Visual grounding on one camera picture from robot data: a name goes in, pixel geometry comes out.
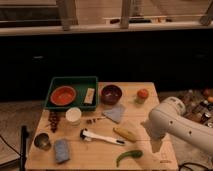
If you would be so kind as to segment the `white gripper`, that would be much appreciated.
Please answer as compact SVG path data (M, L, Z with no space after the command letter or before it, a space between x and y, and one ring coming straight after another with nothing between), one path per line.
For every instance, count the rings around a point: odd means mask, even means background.
M164 132L159 127L155 126L149 119L143 121L141 125L152 139L158 140L164 138Z

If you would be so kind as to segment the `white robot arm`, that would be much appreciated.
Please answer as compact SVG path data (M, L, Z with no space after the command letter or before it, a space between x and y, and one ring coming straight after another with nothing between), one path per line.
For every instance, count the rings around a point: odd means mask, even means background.
M142 125L154 140L163 139L169 133L213 157L213 128L184 118L185 112L186 107L179 98L168 97L149 112Z

